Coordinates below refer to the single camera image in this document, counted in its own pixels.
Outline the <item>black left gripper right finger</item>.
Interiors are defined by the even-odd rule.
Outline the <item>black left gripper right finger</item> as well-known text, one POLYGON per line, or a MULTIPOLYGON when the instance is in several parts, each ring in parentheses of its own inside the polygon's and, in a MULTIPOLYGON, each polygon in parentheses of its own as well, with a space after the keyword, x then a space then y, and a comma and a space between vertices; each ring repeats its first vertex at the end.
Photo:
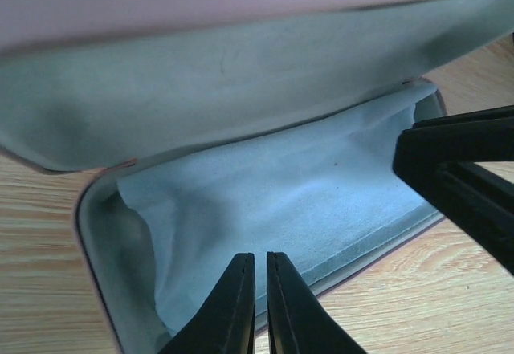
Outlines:
POLYGON ((282 252, 267 253, 267 324, 271 353, 361 352, 282 252))

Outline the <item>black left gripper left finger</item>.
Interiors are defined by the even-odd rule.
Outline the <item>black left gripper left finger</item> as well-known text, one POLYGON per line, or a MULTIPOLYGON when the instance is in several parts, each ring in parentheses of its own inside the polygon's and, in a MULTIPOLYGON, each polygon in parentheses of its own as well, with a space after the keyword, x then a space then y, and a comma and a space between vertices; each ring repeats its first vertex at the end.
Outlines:
POLYGON ((162 353, 255 351, 255 257, 236 254, 191 321, 162 353))

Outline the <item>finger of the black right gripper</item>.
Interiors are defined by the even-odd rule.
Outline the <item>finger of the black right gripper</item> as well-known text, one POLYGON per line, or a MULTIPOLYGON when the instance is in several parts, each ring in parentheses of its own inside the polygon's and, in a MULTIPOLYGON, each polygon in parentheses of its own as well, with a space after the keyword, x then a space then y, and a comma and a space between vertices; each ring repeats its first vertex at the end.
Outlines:
POLYGON ((512 161, 511 106, 423 120, 402 132, 393 171, 513 271, 513 184, 481 167, 512 161))

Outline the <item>pink grey glasses case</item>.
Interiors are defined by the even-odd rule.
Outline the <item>pink grey glasses case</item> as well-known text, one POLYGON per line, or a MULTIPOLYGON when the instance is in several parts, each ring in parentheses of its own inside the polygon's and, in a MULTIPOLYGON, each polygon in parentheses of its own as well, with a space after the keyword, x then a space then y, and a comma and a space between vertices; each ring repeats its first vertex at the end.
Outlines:
MULTIPOLYGON (((122 177, 434 85, 426 73, 512 29, 513 0, 1 0, 1 150, 49 173, 101 169, 74 212, 80 249, 117 350, 156 353, 177 332, 122 177)), ((435 88, 414 123, 445 113, 435 88)), ((441 220, 431 207, 351 275, 441 220)))

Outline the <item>light blue cleaning cloth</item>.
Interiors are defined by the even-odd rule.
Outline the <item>light blue cleaning cloth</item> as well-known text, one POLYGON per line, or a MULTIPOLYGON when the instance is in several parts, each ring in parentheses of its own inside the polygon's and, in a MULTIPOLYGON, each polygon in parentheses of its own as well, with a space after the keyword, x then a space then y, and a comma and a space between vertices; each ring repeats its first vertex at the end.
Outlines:
POLYGON ((237 253, 255 256, 266 310, 266 254, 284 252, 304 281, 351 275, 359 258, 415 230, 434 209, 392 169, 398 136, 435 92, 416 83, 323 120, 194 153, 122 177, 146 222, 157 314, 171 333, 198 311, 237 253))

